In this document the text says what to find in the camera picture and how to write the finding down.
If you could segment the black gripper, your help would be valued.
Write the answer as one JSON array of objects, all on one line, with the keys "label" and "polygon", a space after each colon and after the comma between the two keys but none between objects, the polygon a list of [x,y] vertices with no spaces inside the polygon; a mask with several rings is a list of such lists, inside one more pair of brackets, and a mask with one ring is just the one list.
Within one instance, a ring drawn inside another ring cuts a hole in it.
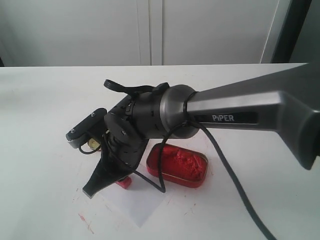
[{"label": "black gripper", "polygon": [[90,199],[99,191],[137,172],[148,140],[138,140],[125,144],[112,134],[103,136],[101,160],[95,167],[88,182],[82,188]]}]

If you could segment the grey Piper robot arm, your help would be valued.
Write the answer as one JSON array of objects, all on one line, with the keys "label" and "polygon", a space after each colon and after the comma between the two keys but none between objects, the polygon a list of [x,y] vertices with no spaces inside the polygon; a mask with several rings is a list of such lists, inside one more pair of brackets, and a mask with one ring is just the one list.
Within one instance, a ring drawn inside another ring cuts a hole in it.
[{"label": "grey Piper robot arm", "polygon": [[295,68],[196,91],[187,85],[104,86],[125,97],[102,116],[101,157],[83,192],[97,192],[134,173],[150,139],[188,139],[210,128],[276,132],[310,170],[320,154],[320,66]]}]

